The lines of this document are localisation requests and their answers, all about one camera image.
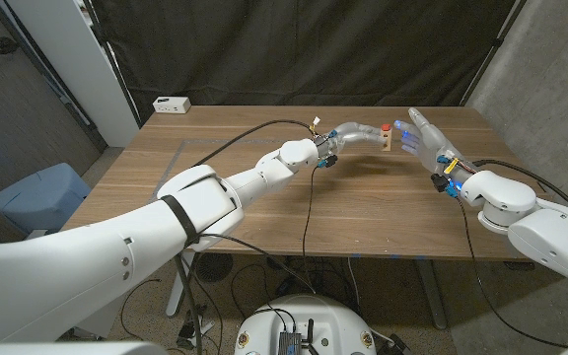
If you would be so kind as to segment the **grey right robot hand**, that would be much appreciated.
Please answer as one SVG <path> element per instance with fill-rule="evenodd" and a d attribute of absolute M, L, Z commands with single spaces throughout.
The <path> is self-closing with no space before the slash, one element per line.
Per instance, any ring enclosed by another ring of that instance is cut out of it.
<path fill-rule="evenodd" d="M 470 163 L 434 124 L 416 108 L 408 114 L 411 123 L 396 120 L 393 124 L 400 131 L 401 149 L 415 156 L 431 174 L 465 182 L 477 173 Z"/>

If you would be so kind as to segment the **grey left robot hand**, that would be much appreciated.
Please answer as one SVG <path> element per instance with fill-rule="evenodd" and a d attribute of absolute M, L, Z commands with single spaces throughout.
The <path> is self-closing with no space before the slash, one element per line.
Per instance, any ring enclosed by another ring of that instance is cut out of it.
<path fill-rule="evenodd" d="M 344 148 L 358 144 L 371 143 L 383 147 L 387 143 L 387 138 L 378 127 L 373 127 L 357 122 L 345 122 L 330 132 L 321 135 L 316 140 L 316 146 L 320 158 L 338 155 Z"/>

